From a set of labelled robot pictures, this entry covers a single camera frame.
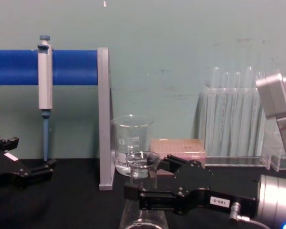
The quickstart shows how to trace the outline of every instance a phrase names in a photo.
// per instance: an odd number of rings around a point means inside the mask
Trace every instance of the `small glass beaker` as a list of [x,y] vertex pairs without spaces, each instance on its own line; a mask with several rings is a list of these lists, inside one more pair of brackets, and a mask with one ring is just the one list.
[[[126,161],[131,168],[130,182],[146,190],[157,188],[160,160],[160,156],[153,152],[128,154]],[[140,210],[139,201],[126,200],[119,229],[168,229],[168,225],[164,211]]]
[[153,122],[148,116],[133,114],[120,116],[111,121],[115,134],[115,168],[119,173],[130,176],[126,155],[149,149]]

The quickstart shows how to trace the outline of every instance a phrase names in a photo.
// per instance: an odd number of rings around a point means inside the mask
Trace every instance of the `blue horizontal bar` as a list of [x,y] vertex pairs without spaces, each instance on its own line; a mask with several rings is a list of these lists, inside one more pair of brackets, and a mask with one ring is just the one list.
[[[97,83],[97,50],[53,50],[54,85]],[[37,50],[0,50],[0,85],[38,85]]]

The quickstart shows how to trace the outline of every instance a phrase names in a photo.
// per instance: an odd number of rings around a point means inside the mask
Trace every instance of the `metal cylinder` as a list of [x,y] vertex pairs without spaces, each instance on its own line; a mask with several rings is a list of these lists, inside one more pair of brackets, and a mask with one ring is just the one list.
[[256,220],[270,228],[286,224],[286,179],[262,175]]

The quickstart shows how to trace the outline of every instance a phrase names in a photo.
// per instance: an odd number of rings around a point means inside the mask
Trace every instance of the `beaker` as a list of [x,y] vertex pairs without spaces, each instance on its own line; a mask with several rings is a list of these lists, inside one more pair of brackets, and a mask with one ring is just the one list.
[[[153,152],[139,151],[128,154],[126,161],[131,170],[130,182],[140,188],[157,188],[157,166],[160,156]],[[140,210],[139,201],[126,200],[119,229],[168,229],[164,211]]]
[[153,122],[151,117],[133,114],[111,121],[115,135],[115,168],[119,173],[130,176],[130,168],[126,163],[127,154],[149,149]]

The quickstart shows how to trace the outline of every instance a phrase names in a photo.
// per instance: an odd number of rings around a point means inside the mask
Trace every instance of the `black table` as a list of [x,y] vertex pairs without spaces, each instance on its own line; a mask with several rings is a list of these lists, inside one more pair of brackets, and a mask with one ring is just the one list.
[[[36,166],[39,160],[25,160]],[[286,177],[286,171],[263,168],[212,168],[217,174],[259,179],[260,174]],[[116,229],[123,207],[123,184],[129,178],[115,174],[113,191],[99,191],[98,159],[60,159],[52,181],[24,191],[0,189],[0,229]],[[158,187],[169,185],[171,176],[160,176]],[[224,229],[259,227],[228,224],[228,215],[194,209],[186,216],[166,212],[170,229]]]

